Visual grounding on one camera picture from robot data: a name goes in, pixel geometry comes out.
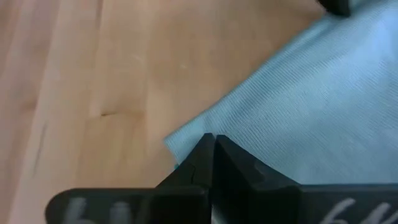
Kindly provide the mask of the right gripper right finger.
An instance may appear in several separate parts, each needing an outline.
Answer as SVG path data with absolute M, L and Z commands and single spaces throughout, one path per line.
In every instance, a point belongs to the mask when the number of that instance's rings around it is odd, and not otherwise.
M 299 184 L 230 138 L 215 142 L 213 205 L 223 224 L 296 224 Z

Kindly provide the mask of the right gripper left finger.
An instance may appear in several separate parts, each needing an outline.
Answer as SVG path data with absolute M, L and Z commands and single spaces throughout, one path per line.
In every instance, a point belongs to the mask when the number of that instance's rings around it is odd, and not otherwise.
M 160 224 L 210 224 L 215 137 L 204 134 L 188 156 L 158 187 L 177 191 L 160 209 Z

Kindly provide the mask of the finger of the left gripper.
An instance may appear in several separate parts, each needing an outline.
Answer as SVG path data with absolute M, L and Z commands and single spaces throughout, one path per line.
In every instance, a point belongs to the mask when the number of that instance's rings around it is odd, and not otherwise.
M 351 15 L 349 0 L 317 0 L 323 8 L 336 16 L 349 17 Z

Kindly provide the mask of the light blue microfiber towel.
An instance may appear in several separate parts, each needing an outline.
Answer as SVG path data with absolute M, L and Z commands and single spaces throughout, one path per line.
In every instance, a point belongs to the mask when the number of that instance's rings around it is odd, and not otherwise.
M 165 144 L 182 162 L 205 133 L 301 184 L 398 183 L 398 0 L 323 17 Z

